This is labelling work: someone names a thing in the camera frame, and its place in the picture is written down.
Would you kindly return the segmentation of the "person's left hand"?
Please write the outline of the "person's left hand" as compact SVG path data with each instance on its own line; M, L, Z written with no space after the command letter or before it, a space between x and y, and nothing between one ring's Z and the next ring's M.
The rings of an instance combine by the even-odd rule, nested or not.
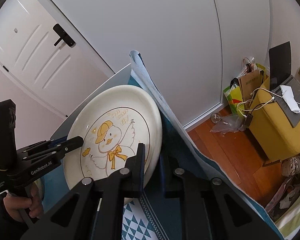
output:
M39 195L38 187L35 183L31 186L31 197L17 197L10 193L4 198L4 206L7 213L16 221L22 222L23 219L19 213L21 209L29 209L29 216L31 218L40 218L43 213L42 200Z

